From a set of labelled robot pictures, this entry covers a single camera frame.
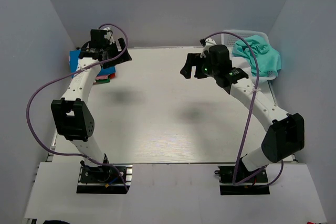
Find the white t shirt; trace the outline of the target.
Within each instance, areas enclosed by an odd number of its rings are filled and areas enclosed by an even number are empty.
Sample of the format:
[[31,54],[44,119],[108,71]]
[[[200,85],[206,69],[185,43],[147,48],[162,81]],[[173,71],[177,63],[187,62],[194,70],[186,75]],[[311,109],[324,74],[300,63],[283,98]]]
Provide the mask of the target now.
[[249,78],[255,82],[256,81],[256,77],[253,76],[253,73],[251,72],[251,66],[250,64],[247,62],[246,59],[242,58],[242,57],[234,57],[231,56],[231,61],[232,61],[232,66],[236,67],[236,68],[241,68],[245,73],[248,74]]

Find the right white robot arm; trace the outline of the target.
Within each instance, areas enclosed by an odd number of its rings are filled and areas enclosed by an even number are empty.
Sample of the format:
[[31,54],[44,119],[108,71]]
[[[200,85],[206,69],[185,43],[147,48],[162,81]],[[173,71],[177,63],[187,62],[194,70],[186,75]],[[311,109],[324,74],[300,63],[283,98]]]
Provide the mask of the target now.
[[181,75],[191,78],[192,68],[195,68],[195,78],[214,78],[219,87],[251,109],[266,131],[261,146],[240,159],[242,165],[238,166],[237,175],[241,180],[250,181],[257,169],[277,163],[304,148],[303,117],[281,109],[257,90],[256,82],[245,71],[233,67],[226,46],[206,46],[201,53],[189,53]]

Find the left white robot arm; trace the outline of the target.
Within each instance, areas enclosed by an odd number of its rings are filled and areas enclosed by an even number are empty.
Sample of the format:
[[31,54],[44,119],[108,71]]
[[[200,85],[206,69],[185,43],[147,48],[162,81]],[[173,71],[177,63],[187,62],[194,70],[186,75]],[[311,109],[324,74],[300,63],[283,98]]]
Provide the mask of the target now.
[[105,165],[108,158],[93,136],[95,121],[87,106],[89,94],[102,69],[132,60],[125,39],[114,40],[111,28],[111,24],[104,24],[91,30],[67,91],[51,103],[57,133],[77,148],[84,156],[84,165],[94,167],[93,176],[101,182],[110,178],[111,168]]

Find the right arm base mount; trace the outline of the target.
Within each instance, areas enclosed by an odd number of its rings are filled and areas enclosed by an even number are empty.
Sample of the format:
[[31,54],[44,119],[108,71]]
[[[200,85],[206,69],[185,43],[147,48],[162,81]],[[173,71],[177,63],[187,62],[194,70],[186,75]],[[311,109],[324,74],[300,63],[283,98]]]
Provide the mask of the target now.
[[235,185],[233,184],[234,165],[219,166],[214,175],[219,179],[222,196],[252,196],[269,195],[268,177],[266,170],[261,170],[252,176],[243,165],[238,168]]

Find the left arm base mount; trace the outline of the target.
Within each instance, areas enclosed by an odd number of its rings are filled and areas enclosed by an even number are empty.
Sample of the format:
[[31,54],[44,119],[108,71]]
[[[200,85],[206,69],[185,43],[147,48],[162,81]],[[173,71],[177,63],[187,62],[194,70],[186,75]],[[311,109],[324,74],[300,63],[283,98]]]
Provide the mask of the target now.
[[132,181],[133,165],[89,167],[81,164],[77,194],[121,195],[127,194]]

